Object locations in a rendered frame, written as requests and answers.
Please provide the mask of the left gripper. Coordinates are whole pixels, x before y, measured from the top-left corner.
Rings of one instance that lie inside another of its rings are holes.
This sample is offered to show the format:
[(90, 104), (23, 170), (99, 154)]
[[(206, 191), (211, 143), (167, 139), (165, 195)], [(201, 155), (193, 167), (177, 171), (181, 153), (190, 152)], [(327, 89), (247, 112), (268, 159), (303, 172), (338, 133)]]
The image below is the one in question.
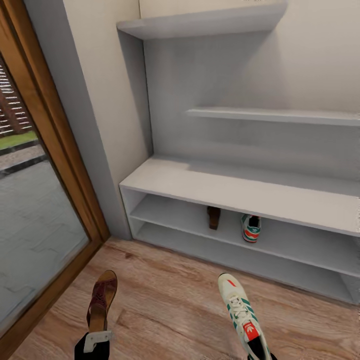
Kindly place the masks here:
[(110, 341), (99, 342), (93, 352), (84, 353), (87, 333), (74, 348), (74, 360), (108, 360), (110, 356)]

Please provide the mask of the gym shoe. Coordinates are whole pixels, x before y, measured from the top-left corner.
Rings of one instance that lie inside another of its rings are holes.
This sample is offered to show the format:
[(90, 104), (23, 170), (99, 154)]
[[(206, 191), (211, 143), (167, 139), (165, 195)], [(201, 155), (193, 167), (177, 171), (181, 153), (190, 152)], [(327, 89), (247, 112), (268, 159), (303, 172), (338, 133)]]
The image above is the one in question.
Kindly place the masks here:
[(250, 243), (256, 243), (261, 231), (261, 217), (253, 214), (240, 215), (242, 236)]
[(218, 278), (218, 287), (242, 346), (250, 360), (271, 360), (270, 351), (242, 285), (229, 273)]

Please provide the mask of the sandal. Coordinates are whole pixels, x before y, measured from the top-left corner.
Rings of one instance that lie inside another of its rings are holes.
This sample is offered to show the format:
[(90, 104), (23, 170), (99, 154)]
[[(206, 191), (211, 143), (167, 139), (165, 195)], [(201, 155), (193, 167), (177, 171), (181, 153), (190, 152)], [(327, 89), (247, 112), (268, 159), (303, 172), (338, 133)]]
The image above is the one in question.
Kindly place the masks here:
[(219, 224), (219, 218), (221, 215), (221, 209), (214, 206), (207, 206), (207, 214), (209, 215), (209, 228), (211, 230), (217, 230)]
[(107, 330), (107, 316), (117, 288), (118, 279), (113, 270), (105, 271), (95, 283), (86, 316), (89, 334)]

